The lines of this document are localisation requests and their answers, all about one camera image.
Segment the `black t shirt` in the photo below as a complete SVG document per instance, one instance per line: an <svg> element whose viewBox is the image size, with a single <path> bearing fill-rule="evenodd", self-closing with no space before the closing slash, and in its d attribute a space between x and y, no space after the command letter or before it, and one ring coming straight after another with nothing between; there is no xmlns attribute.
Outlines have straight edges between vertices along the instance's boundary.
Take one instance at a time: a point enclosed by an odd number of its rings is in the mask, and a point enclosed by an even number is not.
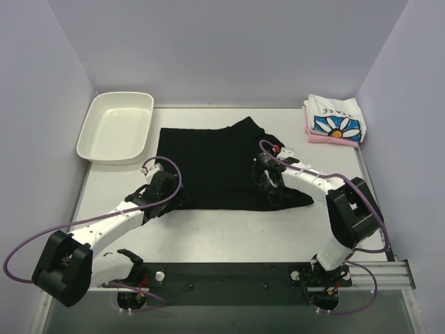
<svg viewBox="0 0 445 334"><path fill-rule="evenodd" d="M261 154L261 140L284 146L250 117L222 129L163 128L156 154L177 165L173 168L164 162L166 171L181 171L190 196L183 209L271 212L312 205L310 196L293 189L283 196L259 190L259 178L252 167Z"/></svg>

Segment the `white plastic bin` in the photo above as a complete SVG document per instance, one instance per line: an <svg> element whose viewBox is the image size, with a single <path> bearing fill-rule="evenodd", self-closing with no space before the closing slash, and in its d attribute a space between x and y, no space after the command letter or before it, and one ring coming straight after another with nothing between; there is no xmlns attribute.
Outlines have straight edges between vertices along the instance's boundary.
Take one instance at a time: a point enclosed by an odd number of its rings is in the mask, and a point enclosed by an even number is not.
<svg viewBox="0 0 445 334"><path fill-rule="evenodd" d="M93 164L125 166L145 155L154 98L147 93L109 92L94 98L76 144Z"/></svg>

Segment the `white daisy print t shirt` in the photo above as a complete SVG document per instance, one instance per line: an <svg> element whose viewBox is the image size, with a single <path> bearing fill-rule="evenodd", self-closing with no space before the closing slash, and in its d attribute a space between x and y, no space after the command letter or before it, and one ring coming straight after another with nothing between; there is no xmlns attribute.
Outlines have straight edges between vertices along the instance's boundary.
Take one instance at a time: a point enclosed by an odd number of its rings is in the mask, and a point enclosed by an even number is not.
<svg viewBox="0 0 445 334"><path fill-rule="evenodd" d="M336 100L309 94L304 106L311 133L363 142L366 123L355 98Z"/></svg>

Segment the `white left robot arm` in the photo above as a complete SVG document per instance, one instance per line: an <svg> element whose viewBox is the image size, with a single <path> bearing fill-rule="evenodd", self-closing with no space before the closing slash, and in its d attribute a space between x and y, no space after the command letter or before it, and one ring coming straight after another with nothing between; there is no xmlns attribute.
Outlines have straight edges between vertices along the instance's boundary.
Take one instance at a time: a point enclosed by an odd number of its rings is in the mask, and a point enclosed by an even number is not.
<svg viewBox="0 0 445 334"><path fill-rule="evenodd" d="M151 219L181 207L188 196L180 176L163 170L148 175L148 183L128 195L105 218L70 233L52 233L31 276L31 282L66 307L78 303L91 287L121 280L137 285L142 259L126 248L102 251Z"/></svg>

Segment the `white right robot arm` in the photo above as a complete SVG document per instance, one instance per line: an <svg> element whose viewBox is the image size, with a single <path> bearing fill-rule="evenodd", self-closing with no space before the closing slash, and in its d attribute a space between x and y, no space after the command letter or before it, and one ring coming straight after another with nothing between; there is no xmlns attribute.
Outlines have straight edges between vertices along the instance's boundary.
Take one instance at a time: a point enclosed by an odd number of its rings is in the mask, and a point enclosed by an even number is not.
<svg viewBox="0 0 445 334"><path fill-rule="evenodd" d="M284 150L277 157L261 153L254 159L254 173L266 193L287 196L299 191L327 207L332 238L313 257L314 267L334 271L358 246L383 227L383 217L366 182L340 174L325 175Z"/></svg>

